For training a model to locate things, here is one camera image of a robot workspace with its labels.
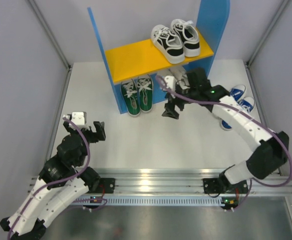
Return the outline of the green sneaker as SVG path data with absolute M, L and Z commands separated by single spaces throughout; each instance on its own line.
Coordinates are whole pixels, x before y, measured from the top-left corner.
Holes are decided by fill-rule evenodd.
M 153 105 L 153 81 L 146 74 L 137 79 L 137 89 L 139 92 L 140 108 L 144 113 L 150 112 Z
M 127 112 L 132 117 L 140 115 L 141 109 L 138 102 L 137 87 L 133 79 L 122 82 L 120 85 L 121 95 L 127 108 Z

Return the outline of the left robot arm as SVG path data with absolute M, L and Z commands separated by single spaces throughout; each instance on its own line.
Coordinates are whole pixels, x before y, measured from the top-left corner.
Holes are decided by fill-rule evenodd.
M 102 178 L 89 167 L 90 144 L 104 141 L 104 123 L 95 121 L 91 127 L 63 119 L 69 133 L 57 146 L 57 153 L 40 171 L 35 184 L 22 205 L 11 216 L 0 221 L 9 240 L 39 240 L 52 222 L 72 203 L 81 202 L 86 193 L 112 193 L 107 184 L 112 178 Z

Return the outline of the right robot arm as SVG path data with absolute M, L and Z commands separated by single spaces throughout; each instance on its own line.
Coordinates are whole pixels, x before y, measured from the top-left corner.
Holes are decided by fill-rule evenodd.
M 186 87 L 181 87 L 172 75 L 156 76 L 156 81 L 165 91 L 165 98 L 168 100 L 162 115 L 177 120 L 179 113 L 175 108 L 182 111 L 186 104 L 198 104 L 230 124 L 252 151 L 247 160 L 232 165 L 219 174 L 216 179 L 217 193 L 231 193 L 245 180 L 254 179 L 259 182 L 291 161 L 289 136 L 284 131 L 276 133 L 255 120 L 223 86 L 212 86 L 203 68 L 188 71 L 186 76 Z

